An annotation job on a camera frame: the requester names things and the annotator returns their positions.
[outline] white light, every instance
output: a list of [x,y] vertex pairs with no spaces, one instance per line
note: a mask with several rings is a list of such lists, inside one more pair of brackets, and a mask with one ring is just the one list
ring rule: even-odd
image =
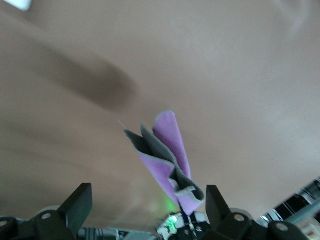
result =
[[30,9],[31,2],[32,2],[32,0],[3,0],[3,1],[7,2],[8,4],[11,4],[12,6],[22,11],[28,11]]

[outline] folded cloth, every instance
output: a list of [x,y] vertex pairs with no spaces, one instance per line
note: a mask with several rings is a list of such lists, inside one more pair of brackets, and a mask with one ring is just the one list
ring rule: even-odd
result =
[[[165,127],[166,119],[170,123],[168,128]],[[165,193],[190,216],[204,202],[205,195],[189,178],[191,177],[189,162],[174,113],[172,111],[162,113],[153,129],[155,134],[168,145],[160,141],[144,125],[141,125],[142,136],[129,130],[124,132]],[[179,163],[184,171],[170,147],[178,154]]]

